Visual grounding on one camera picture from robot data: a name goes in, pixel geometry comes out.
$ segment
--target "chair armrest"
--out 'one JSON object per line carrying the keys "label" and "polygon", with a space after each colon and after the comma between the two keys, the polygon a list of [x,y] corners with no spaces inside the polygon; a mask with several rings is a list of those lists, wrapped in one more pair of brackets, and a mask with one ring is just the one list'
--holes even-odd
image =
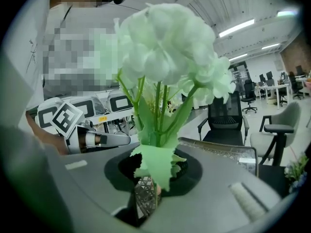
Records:
{"label": "chair armrest", "polygon": [[292,126],[283,124],[265,125],[264,130],[269,133],[294,133],[294,128]]}
{"label": "chair armrest", "polygon": [[259,132],[262,132],[263,125],[266,119],[269,119],[269,123],[271,124],[271,116],[263,116]]}
{"label": "chair armrest", "polygon": [[198,126],[198,132],[199,132],[199,135],[200,135],[200,141],[201,141],[201,130],[202,130],[202,127],[203,127],[204,124],[206,124],[207,121],[208,121],[208,118],[205,118],[205,119],[203,120],[203,122],[201,122],[201,123],[199,124],[199,126]]}
{"label": "chair armrest", "polygon": [[245,129],[245,137],[244,137],[244,144],[243,145],[245,146],[247,134],[248,134],[248,130],[249,130],[248,121],[247,121],[247,118],[245,116],[243,116],[243,122],[244,122],[244,129]]}

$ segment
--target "person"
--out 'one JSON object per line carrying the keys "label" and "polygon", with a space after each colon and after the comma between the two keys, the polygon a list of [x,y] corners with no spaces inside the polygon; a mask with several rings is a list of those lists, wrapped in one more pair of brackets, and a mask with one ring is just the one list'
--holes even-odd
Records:
{"label": "person", "polygon": [[[1,108],[1,115],[5,115],[0,120],[1,125],[18,125],[21,130],[34,134],[41,142],[54,145],[59,154],[68,154],[64,138],[40,128],[28,113],[28,110],[44,101],[42,52],[48,13],[49,9],[65,2],[74,7],[88,7],[106,1],[108,0],[27,0],[7,31],[0,50],[1,61],[5,63],[5,70],[0,73],[1,83],[5,88],[0,101],[5,100],[6,108],[10,108]],[[27,105],[22,113],[18,104]],[[79,146],[80,149],[85,149],[84,136],[79,136]]]}

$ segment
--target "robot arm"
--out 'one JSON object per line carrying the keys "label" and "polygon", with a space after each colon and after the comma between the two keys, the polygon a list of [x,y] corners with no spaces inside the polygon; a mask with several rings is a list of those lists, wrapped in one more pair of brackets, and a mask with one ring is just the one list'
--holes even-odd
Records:
{"label": "robot arm", "polygon": [[127,135],[97,131],[90,120],[85,120],[83,111],[71,103],[63,102],[60,98],[45,101],[45,104],[40,106],[38,114],[51,109],[53,116],[48,118],[47,122],[41,123],[49,124],[50,130],[52,128],[55,133],[58,132],[64,137],[63,141],[69,154],[81,153],[84,148],[112,148],[131,142],[131,138]]}

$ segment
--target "ceiling light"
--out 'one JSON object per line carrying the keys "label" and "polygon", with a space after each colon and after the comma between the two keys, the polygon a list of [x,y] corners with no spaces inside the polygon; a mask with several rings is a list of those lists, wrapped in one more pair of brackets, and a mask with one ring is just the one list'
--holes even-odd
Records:
{"label": "ceiling light", "polygon": [[269,45],[269,46],[263,47],[262,49],[272,48],[272,47],[275,47],[275,46],[278,46],[278,45],[280,45],[280,44],[276,43],[276,44],[273,44],[273,45]]}
{"label": "ceiling light", "polygon": [[230,59],[229,61],[242,58],[242,57],[244,57],[244,56],[246,56],[246,55],[247,55],[247,53],[246,53],[246,54],[243,54],[243,55],[240,55],[240,56],[238,56],[238,57],[234,57],[234,58]]}
{"label": "ceiling light", "polygon": [[219,37],[224,37],[224,36],[227,35],[227,34],[230,34],[230,33],[232,33],[232,32],[235,32],[236,30],[245,28],[245,27],[247,27],[247,26],[249,26],[249,25],[252,25],[252,24],[254,24],[254,23],[255,23],[255,19],[252,19],[252,20],[250,20],[250,21],[244,22],[244,23],[239,24],[239,25],[237,25],[237,26],[235,26],[235,27],[233,27],[233,28],[231,28],[231,29],[228,29],[228,30],[226,30],[226,31],[223,31],[223,32],[219,33]]}
{"label": "ceiling light", "polygon": [[280,11],[278,12],[277,16],[278,17],[283,17],[283,16],[295,16],[297,15],[297,11]]}

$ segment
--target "white flower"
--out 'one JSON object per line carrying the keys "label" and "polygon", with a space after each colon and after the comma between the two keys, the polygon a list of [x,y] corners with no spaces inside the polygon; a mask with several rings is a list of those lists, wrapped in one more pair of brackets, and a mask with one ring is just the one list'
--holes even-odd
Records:
{"label": "white flower", "polygon": [[194,93],[197,100],[206,100],[211,104],[216,98],[224,98],[224,103],[229,98],[229,93],[235,90],[235,84],[232,83],[231,72],[228,71],[230,62],[227,58],[218,58],[214,53],[214,59],[206,66],[192,63],[191,72],[179,82],[179,87],[183,89],[184,94],[190,92],[196,83],[200,88]]}
{"label": "white flower", "polygon": [[213,30],[190,9],[179,4],[152,5],[131,15],[115,31],[122,68],[133,82],[146,76],[170,85],[189,69],[189,61],[208,65],[214,58]]}

